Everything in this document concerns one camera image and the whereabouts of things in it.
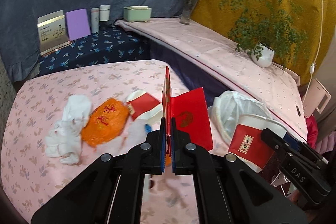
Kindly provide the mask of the crushed red white paper cup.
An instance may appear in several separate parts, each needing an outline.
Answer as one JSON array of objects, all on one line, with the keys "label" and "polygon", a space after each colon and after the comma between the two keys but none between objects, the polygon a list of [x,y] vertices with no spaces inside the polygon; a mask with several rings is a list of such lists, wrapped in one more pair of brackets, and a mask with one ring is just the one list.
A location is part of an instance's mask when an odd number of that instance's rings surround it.
[{"label": "crushed red white paper cup", "polygon": [[281,138],[286,134],[286,128],[277,121],[253,114],[240,115],[228,150],[256,173],[263,170],[273,155],[273,150],[261,139],[266,128]]}]

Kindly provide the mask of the pale pink dotted cloth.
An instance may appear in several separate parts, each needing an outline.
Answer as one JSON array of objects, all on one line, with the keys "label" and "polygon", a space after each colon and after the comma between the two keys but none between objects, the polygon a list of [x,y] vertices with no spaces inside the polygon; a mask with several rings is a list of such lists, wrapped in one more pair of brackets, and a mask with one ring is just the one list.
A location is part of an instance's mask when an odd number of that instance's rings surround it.
[{"label": "pale pink dotted cloth", "polygon": [[235,50],[235,42],[195,21],[184,25],[179,18],[151,18],[147,22],[118,20],[116,24],[179,54],[230,89],[264,103],[288,133],[299,141],[307,140],[297,84],[282,68],[274,64],[259,67],[246,53]]}]

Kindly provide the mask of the crumpled white tissue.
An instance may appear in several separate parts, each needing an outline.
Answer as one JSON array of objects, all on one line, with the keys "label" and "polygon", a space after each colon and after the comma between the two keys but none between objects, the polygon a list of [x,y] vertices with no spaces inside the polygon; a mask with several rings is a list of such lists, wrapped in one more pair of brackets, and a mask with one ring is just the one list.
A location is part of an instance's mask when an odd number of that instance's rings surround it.
[{"label": "crumpled white tissue", "polygon": [[75,165],[81,156],[81,131],[92,112],[92,102],[87,96],[72,95],[68,98],[61,120],[45,137],[47,157],[57,157],[64,165]]}]

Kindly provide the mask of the beige open gift box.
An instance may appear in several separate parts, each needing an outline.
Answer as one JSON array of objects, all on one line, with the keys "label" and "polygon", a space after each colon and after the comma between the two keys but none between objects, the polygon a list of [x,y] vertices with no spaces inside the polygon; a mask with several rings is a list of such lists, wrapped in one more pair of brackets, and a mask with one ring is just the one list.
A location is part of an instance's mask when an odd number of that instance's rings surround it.
[{"label": "beige open gift box", "polygon": [[66,47],[71,43],[66,32],[63,10],[38,17],[37,28],[41,56]]}]

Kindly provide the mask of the white embossed paper towel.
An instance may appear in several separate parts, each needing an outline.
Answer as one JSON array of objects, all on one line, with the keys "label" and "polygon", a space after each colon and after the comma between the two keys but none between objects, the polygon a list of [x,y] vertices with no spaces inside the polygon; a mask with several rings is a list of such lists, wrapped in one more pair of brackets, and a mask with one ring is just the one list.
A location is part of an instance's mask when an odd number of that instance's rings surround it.
[{"label": "white embossed paper towel", "polygon": [[124,136],[117,136],[108,143],[101,145],[102,153],[109,153],[113,156],[127,153],[134,146],[143,143],[146,140],[148,125],[147,120],[135,120],[128,128],[127,134]]}]

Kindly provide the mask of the purple box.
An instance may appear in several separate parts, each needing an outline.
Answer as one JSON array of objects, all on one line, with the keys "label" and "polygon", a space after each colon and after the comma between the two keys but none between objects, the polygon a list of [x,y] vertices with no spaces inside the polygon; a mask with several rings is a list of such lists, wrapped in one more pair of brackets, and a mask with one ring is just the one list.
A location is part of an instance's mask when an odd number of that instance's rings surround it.
[{"label": "purple box", "polygon": [[74,41],[91,34],[86,9],[66,12],[66,23],[70,41]]}]

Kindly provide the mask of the white pot green plant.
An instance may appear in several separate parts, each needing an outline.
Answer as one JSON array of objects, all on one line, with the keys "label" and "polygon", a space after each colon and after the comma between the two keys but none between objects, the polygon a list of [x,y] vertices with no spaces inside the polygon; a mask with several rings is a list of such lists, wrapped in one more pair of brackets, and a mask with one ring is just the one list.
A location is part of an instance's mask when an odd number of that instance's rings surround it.
[{"label": "white pot green plant", "polygon": [[221,0],[219,9],[238,13],[228,38],[236,42],[235,50],[262,57],[262,50],[274,52],[283,67],[294,65],[300,54],[310,55],[308,34],[299,26],[302,6],[285,0]]}]

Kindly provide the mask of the orange snack wrapper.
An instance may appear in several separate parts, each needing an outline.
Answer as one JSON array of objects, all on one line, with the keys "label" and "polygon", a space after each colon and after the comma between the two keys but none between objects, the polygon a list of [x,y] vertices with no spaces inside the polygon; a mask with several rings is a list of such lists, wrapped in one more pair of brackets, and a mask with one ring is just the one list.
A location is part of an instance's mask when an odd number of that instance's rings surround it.
[{"label": "orange snack wrapper", "polygon": [[91,147],[105,144],[118,137],[126,124],[129,111],[119,100],[109,98],[90,115],[81,130],[81,139]]}]

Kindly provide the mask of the black clip on cloth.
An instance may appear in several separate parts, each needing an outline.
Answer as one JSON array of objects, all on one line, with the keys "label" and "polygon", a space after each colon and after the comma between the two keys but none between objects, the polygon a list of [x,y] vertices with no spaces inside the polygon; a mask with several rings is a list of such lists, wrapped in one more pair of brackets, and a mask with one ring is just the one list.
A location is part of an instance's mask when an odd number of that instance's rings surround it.
[{"label": "black clip on cloth", "polygon": [[299,107],[298,107],[297,105],[295,105],[295,107],[296,107],[296,110],[297,110],[297,115],[298,115],[298,116],[301,116],[301,112],[300,112],[300,110],[299,110]]}]

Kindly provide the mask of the red card box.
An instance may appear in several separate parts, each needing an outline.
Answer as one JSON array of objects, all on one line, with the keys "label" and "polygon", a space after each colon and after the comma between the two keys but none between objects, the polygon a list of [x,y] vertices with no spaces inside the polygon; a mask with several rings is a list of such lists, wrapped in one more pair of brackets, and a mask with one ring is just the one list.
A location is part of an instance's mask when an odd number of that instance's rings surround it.
[{"label": "red card box", "polygon": [[210,119],[203,88],[172,96],[170,70],[166,67],[162,90],[162,111],[165,118],[167,153],[172,155],[171,120],[175,119],[177,130],[189,134],[191,142],[206,150],[213,149]]}]

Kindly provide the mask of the slim white bottle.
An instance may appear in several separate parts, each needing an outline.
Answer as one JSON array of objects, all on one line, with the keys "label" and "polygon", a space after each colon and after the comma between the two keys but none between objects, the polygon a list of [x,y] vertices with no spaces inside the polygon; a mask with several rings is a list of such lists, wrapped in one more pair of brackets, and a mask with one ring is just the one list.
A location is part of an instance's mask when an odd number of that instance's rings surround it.
[{"label": "slim white bottle", "polygon": [[99,8],[91,9],[91,32],[93,34],[99,32]]}]

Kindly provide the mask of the pink rabbit print tablecloth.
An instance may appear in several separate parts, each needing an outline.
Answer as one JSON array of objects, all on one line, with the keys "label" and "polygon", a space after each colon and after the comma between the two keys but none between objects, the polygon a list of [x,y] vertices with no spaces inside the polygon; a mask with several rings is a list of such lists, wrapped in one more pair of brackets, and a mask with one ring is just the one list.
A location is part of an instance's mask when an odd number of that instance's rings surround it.
[{"label": "pink rabbit print tablecloth", "polygon": [[[125,102],[136,90],[161,101],[163,61],[130,61],[77,68],[27,81],[15,98],[2,143],[5,193],[30,223],[33,214],[101,154],[83,143],[80,164],[64,165],[45,155],[45,136],[61,120],[69,96],[82,94],[93,110],[109,98]],[[192,176],[174,176],[171,167],[153,176],[145,190],[141,223],[199,223]]]}]

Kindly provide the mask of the mint green tissue box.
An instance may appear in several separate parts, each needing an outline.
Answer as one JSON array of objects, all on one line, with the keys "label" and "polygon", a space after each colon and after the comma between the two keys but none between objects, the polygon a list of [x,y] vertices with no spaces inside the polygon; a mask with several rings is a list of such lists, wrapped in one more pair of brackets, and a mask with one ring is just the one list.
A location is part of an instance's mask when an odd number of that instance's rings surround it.
[{"label": "mint green tissue box", "polygon": [[147,22],[151,11],[149,6],[126,6],[123,8],[123,19],[127,22]]}]

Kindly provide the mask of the navy dragonfly print cloth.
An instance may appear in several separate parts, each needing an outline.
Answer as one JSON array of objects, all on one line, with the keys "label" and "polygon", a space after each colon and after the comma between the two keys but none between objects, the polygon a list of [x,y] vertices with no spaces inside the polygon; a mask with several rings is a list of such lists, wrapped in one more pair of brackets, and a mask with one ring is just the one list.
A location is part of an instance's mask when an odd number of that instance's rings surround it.
[{"label": "navy dragonfly print cloth", "polygon": [[150,59],[146,38],[120,26],[75,40],[71,45],[39,57],[39,76],[96,64]]}]

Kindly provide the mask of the white pink appliance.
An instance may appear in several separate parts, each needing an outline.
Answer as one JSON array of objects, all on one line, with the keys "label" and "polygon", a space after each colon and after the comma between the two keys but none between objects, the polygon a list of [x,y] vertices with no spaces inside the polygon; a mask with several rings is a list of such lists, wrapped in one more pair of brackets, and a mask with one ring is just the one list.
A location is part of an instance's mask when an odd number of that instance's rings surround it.
[{"label": "white pink appliance", "polygon": [[309,118],[316,111],[321,114],[331,99],[331,94],[318,79],[312,79],[302,98],[303,113]]}]

